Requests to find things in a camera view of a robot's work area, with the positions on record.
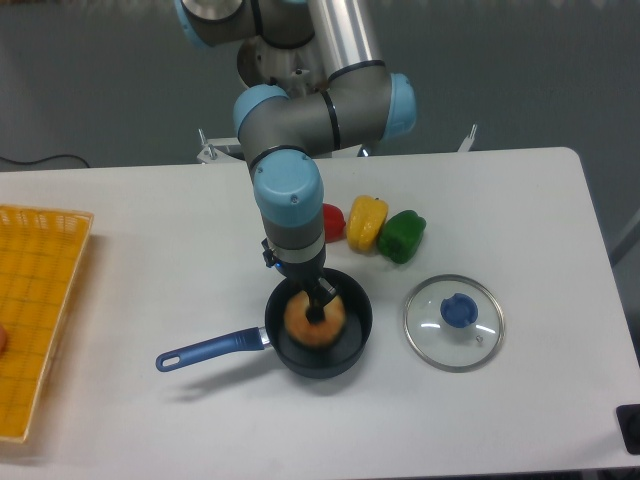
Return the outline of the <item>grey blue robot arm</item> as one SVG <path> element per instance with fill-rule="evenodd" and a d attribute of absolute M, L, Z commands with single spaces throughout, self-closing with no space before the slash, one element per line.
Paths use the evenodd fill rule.
<path fill-rule="evenodd" d="M 216 46 L 262 39 L 274 50 L 319 51 L 326 82 L 293 97 L 277 79 L 249 86 L 233 122 L 266 238 L 264 257 L 309 297 L 324 319 L 336 290 L 323 271 L 323 183 L 315 157 L 409 133 L 417 106 L 408 78 L 390 72 L 366 1 L 179 1 L 185 34 Z"/>

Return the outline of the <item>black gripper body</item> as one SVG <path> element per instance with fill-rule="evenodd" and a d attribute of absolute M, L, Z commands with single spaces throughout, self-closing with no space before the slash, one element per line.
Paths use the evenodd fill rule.
<path fill-rule="evenodd" d="M 323 238 L 317 238 L 311 245 L 298 250 L 279 247 L 268 238 L 265 238 L 261 245 L 268 268 L 275 267 L 308 295 L 319 297 L 319 281 L 328 280 L 324 273 L 326 246 Z"/>

